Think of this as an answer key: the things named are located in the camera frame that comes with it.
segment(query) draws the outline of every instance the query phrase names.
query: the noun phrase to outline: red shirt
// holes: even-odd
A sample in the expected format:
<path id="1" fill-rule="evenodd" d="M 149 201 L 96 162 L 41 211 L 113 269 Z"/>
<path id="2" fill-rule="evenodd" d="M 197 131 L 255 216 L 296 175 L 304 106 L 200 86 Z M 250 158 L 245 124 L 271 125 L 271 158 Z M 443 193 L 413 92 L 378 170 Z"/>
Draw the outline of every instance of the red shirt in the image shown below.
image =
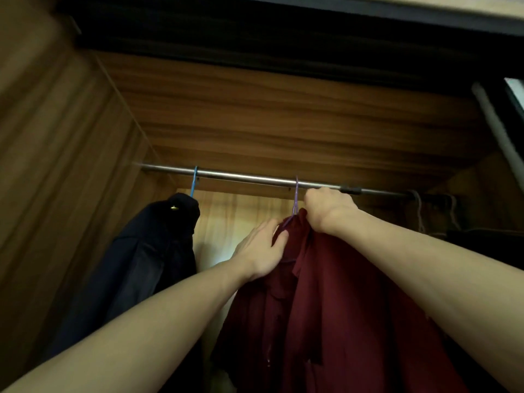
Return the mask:
<path id="1" fill-rule="evenodd" d="M 238 393 L 467 392 L 423 311 L 305 216 L 275 270 L 239 289 L 213 350 Z"/>

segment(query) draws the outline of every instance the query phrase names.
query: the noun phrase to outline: wardrobe side wall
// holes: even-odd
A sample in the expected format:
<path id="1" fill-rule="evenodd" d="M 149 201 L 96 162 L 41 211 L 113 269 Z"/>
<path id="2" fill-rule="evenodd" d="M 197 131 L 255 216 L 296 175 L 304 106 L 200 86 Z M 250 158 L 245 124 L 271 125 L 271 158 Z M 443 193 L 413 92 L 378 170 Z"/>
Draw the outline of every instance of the wardrobe side wall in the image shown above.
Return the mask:
<path id="1" fill-rule="evenodd" d="M 167 175 L 89 54 L 48 14 L 0 0 L 0 390 L 38 363 L 112 237 Z"/>
<path id="2" fill-rule="evenodd" d="M 493 152 L 474 166 L 458 172 L 432 193 L 451 193 L 458 199 L 456 211 L 460 227 L 524 231 L 524 194 L 508 162 L 500 151 Z M 451 227 L 449 213 L 425 205 L 422 210 L 429 233 Z M 414 204 L 406 210 L 407 224 L 416 229 Z"/>

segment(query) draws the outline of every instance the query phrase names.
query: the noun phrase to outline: hanging rod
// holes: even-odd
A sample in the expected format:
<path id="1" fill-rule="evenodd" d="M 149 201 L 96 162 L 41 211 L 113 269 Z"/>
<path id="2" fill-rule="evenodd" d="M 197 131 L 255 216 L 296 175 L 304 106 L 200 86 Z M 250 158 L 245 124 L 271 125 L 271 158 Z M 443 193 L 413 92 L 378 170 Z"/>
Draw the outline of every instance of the hanging rod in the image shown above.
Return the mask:
<path id="1" fill-rule="evenodd" d="M 179 166 L 141 164 L 144 171 L 168 172 L 177 175 L 191 175 L 193 176 L 193 168 L 184 168 Z M 260 185 L 295 187 L 297 184 L 294 179 L 265 177 L 263 175 L 238 174 L 233 172 L 215 171 L 198 169 L 196 176 L 200 178 L 219 179 L 223 181 L 257 183 Z M 380 196 L 390 196 L 397 198 L 412 198 L 413 195 L 409 192 L 390 192 L 387 190 L 364 189 L 362 187 L 349 187 L 347 185 L 332 185 L 329 183 L 298 181 L 298 187 L 301 189 L 319 189 L 321 187 L 329 187 L 330 189 L 340 190 L 342 193 L 348 194 L 373 194 Z"/>

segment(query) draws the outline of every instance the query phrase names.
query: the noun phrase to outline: purple hanger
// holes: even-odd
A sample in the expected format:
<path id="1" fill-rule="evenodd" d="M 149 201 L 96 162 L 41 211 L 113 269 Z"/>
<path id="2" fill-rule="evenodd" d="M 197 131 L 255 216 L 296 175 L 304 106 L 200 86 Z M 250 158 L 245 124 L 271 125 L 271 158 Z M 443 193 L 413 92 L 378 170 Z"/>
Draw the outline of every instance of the purple hanger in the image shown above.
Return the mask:
<path id="1" fill-rule="evenodd" d="M 284 222 L 282 229 L 284 229 L 289 221 L 295 216 L 295 212 L 298 213 L 298 175 L 296 176 L 297 179 L 297 185 L 295 186 L 295 202 L 293 204 L 293 211 L 291 212 L 291 216 Z"/>

